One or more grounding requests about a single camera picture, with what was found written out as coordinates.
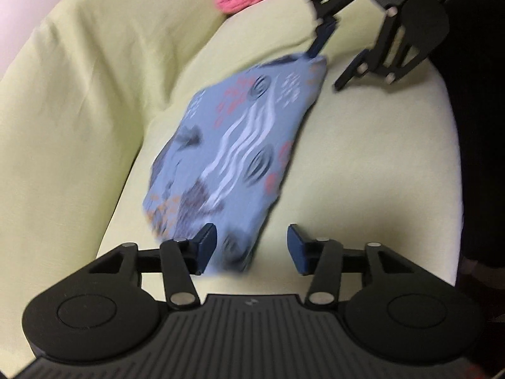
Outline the blue patterned cloth garment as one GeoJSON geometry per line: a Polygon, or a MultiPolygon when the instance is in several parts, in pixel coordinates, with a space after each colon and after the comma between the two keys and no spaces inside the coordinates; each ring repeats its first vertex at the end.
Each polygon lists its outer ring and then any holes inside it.
{"type": "Polygon", "coordinates": [[[244,270],[326,72],[325,57],[293,54],[197,92],[151,167],[143,207],[157,239],[213,224],[211,270],[244,270]]]}

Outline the light green sofa cover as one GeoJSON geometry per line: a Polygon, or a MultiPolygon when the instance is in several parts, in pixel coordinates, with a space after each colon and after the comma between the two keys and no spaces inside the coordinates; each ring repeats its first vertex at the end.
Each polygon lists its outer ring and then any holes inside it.
{"type": "MultiPolygon", "coordinates": [[[[460,253],[460,159],[442,77],[422,63],[396,84],[334,80],[371,45],[383,11],[356,0],[324,52],[324,89],[293,148],[278,201],[243,274],[208,293],[304,293],[288,225],[351,247],[381,242],[447,282],[460,253]]],[[[195,93],[304,51],[307,0],[226,17],[212,0],[62,0],[1,81],[1,370],[33,360],[28,302],[125,241],[156,242],[142,202],[156,155],[195,93]]]]}

